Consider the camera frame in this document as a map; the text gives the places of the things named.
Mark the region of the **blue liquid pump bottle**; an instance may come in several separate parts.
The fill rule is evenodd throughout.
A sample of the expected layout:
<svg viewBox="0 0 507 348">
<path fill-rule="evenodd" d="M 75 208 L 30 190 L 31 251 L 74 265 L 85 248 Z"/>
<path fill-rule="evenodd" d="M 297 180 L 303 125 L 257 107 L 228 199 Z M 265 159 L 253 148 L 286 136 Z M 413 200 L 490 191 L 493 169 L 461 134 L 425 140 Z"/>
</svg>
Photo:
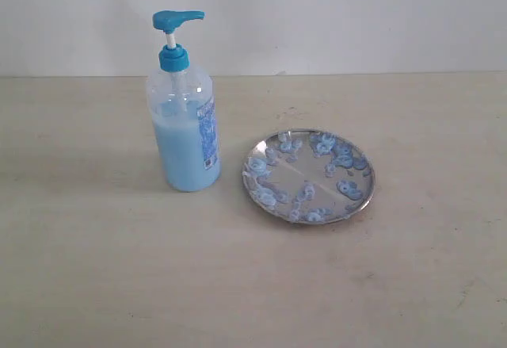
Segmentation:
<svg viewBox="0 0 507 348">
<path fill-rule="evenodd" d="M 204 17 L 197 10 L 163 10 L 152 17 L 166 44 L 158 54 L 159 69 L 147 78 L 147 107 L 166 181 L 182 192 L 209 187 L 221 171 L 212 78 L 190 63 L 174 36 L 185 22 Z"/>
</svg>

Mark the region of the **round steel plate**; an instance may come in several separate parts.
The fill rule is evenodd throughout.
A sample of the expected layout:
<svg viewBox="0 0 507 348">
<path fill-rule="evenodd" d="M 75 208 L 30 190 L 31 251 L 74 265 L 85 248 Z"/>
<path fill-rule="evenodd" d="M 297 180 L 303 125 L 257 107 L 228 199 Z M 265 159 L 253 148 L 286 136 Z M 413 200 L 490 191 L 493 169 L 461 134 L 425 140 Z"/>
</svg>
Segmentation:
<svg viewBox="0 0 507 348">
<path fill-rule="evenodd" d="M 256 205 L 291 224 L 347 220 L 366 208 L 375 189 L 374 168 L 359 147 L 310 128 L 259 141 L 243 163 L 242 180 Z"/>
</svg>

